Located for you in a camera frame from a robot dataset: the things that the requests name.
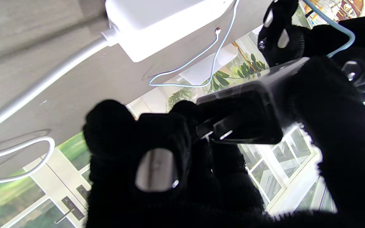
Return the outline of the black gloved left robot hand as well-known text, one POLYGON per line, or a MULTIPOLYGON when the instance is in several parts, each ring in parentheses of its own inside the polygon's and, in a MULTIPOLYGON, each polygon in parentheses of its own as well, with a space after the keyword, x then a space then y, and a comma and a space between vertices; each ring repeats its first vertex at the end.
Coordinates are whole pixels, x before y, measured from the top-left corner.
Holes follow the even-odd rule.
MULTIPOLYGON (((297 7, 297 0, 275 0, 265 13, 257 42, 270 67, 303 57, 326 56, 349 41, 348 35, 330 25, 312 29, 293 25, 292 16, 297 7)), ((332 60, 339 67, 348 61, 358 64, 351 82, 365 101, 365 17, 339 24, 353 32, 356 39, 349 48, 333 55, 332 60)))

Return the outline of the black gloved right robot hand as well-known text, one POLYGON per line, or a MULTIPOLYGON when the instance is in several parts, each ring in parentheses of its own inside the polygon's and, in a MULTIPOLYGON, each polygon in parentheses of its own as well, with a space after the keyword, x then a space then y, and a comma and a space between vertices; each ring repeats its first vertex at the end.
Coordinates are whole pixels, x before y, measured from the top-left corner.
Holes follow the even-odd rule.
POLYGON ((323 155, 320 176, 337 212, 269 216, 238 146, 201 139, 214 116, 191 101, 138 120, 116 100, 86 116, 91 152, 86 228, 365 228, 365 105, 330 58, 313 57, 289 80, 284 110, 323 155))

